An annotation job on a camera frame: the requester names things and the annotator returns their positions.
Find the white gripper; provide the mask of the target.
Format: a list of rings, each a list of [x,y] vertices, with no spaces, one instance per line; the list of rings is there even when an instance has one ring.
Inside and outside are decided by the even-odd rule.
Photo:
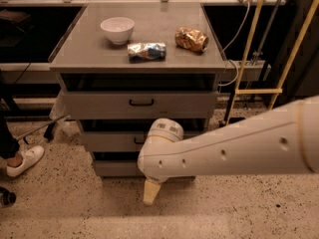
[[[182,126],[171,119],[156,119],[147,135],[147,139],[138,156],[138,168],[147,178],[144,187],[143,202],[152,205],[160,192],[160,184],[168,180],[161,175],[164,168],[164,156],[168,154],[171,143],[183,140]]]

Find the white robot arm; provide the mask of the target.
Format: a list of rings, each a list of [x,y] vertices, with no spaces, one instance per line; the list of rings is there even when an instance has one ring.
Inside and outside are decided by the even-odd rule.
[[[298,100],[192,138],[171,119],[153,122],[138,157],[144,203],[170,178],[319,172],[319,97]]]

